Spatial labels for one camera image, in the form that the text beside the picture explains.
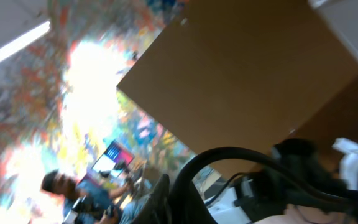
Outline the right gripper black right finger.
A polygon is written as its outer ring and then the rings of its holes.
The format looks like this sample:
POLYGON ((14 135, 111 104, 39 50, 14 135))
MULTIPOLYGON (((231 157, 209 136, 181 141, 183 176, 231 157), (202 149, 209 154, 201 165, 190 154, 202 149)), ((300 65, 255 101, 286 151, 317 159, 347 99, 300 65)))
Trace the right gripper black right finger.
POLYGON ((216 224, 193 182, 180 181, 180 224, 216 224))

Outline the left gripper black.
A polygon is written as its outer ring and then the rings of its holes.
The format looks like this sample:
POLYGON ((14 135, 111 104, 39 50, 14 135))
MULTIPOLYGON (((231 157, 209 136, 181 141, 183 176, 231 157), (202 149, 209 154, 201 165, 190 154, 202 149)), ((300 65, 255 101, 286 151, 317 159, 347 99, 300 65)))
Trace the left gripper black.
POLYGON ((288 205, 295 208, 317 208, 324 213, 342 212, 348 207, 306 193, 289 176, 304 186, 330 195, 341 196, 346 191, 343 181, 335 179, 318 161, 316 146, 305 139, 287 139, 273 146, 272 159, 286 172, 265 166, 234 183, 237 199, 234 206, 241 208, 252 222, 283 215, 288 205))

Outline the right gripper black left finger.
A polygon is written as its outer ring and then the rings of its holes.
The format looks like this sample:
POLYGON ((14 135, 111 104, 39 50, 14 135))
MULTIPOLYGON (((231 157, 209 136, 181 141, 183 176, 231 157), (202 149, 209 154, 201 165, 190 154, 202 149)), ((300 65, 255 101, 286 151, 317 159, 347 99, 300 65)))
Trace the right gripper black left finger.
POLYGON ((135 217, 130 224, 170 224, 169 190, 169 176, 163 174, 151 193, 136 202, 135 217))

